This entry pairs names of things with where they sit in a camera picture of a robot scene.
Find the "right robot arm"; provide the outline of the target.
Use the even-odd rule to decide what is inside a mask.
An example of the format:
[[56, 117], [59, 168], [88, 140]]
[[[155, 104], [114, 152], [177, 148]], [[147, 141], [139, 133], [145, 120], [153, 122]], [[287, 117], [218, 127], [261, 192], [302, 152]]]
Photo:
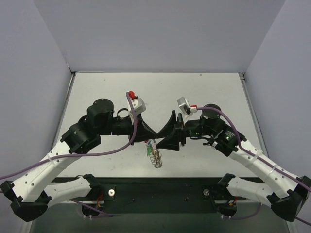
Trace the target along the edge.
[[187, 138], [206, 140], [205, 145], [240, 163], [261, 179], [256, 183], [227, 173], [218, 182], [222, 190], [231, 196], [264, 204], [285, 221], [296, 220], [311, 192], [310, 178], [291, 174], [266, 157], [238, 132], [219, 106], [192, 105], [180, 109], [186, 116], [201, 111], [200, 119], [184, 122], [179, 115], [170, 120], [159, 134], [162, 140], [156, 146], [158, 149], [178, 151]]

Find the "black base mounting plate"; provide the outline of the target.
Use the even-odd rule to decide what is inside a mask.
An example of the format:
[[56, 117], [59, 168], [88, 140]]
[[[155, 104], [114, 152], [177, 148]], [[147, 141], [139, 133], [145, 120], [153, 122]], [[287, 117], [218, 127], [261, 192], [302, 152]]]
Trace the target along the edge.
[[237, 198], [219, 178], [98, 178], [107, 214], [205, 214]]

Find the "metal keyring disc with rings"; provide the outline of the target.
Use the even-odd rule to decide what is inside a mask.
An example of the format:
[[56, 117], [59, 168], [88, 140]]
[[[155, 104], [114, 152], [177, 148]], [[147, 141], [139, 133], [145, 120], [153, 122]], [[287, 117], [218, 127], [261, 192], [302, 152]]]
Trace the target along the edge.
[[148, 156], [150, 158], [150, 161], [152, 165], [155, 168], [161, 168], [162, 167], [162, 154], [159, 149], [156, 148], [156, 141], [154, 139], [150, 139], [148, 141], [145, 141], [146, 148], [151, 148], [151, 155]]

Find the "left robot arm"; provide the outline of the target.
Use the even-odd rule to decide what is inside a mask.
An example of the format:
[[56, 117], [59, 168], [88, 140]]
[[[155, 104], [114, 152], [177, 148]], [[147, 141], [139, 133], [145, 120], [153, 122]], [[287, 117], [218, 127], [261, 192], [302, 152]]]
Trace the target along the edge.
[[101, 201], [104, 189], [97, 179], [86, 174], [72, 181], [53, 184], [52, 181], [81, 157], [91, 157], [90, 151], [100, 145], [102, 135], [127, 135], [129, 141], [118, 153], [135, 142], [154, 139], [156, 133], [145, 124], [141, 114], [146, 106], [140, 97], [128, 97], [127, 117], [113, 116], [114, 104], [98, 99], [87, 108], [86, 115], [61, 136], [52, 150], [37, 164], [23, 171], [14, 181], [4, 181], [0, 189], [11, 201], [14, 214], [25, 222], [42, 216], [48, 208], [75, 198]]

